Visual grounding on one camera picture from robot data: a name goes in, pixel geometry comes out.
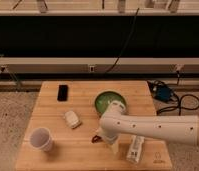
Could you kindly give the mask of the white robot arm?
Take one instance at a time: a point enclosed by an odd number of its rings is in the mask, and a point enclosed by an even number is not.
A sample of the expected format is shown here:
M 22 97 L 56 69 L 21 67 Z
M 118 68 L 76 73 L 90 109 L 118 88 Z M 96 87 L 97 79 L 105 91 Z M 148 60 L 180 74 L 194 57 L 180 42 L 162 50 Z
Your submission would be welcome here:
M 108 144 L 113 144 L 119 134 L 131 134 L 199 147 L 199 116 L 126 115 L 125 106 L 112 101 L 99 125 Z

